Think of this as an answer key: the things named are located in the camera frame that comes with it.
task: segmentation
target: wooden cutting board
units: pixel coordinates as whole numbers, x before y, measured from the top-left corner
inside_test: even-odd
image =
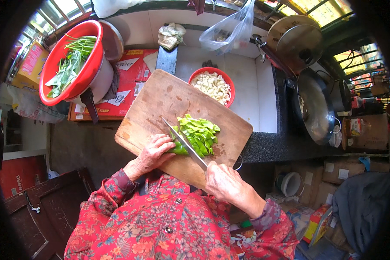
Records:
[[[215,154],[206,156],[204,161],[233,166],[253,127],[229,108],[163,70],[155,70],[147,80],[121,122],[115,141],[138,155],[152,135],[169,134],[161,117],[178,125],[176,118],[185,114],[210,120],[221,128],[218,143],[213,146]],[[175,156],[160,169],[199,189],[205,188],[204,171],[189,156]]]

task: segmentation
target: sleeve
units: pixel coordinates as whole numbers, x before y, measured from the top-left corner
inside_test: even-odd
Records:
[[[250,219],[256,231],[256,241],[247,248],[244,259],[291,259],[299,241],[295,226],[281,210],[279,204],[271,199],[266,201],[263,214]]]
[[[106,178],[99,190],[91,193],[88,201],[81,203],[78,223],[68,239],[64,259],[83,259],[92,256],[91,245],[98,239],[111,214],[123,200],[130,199],[136,185],[123,169]]]

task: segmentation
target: bowl of cauliflower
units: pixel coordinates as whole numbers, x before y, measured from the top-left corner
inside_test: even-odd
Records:
[[[204,67],[189,78],[188,83],[226,107],[231,106],[235,97],[234,83],[222,70]]]

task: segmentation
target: shirt button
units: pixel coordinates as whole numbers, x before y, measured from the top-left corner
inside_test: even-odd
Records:
[[[171,234],[173,232],[173,229],[171,227],[166,227],[165,232]]]

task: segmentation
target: knife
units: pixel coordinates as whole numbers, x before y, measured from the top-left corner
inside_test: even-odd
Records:
[[[173,129],[172,126],[163,117],[162,117],[162,119],[167,124],[167,126],[169,127],[169,129],[173,133],[173,135],[175,135],[176,139],[182,144],[183,148],[185,148],[185,150],[188,152],[189,156],[195,161],[195,163],[197,163],[199,165],[199,167],[201,167],[201,169],[203,169],[204,171],[207,171],[208,165],[204,162],[203,159],[201,159],[201,157],[199,157],[199,155],[194,151],[192,146],[190,144],[188,144],[189,142],[185,141],[186,138],[184,137],[184,135],[183,135],[183,137],[180,136],[176,132],[176,130]]]

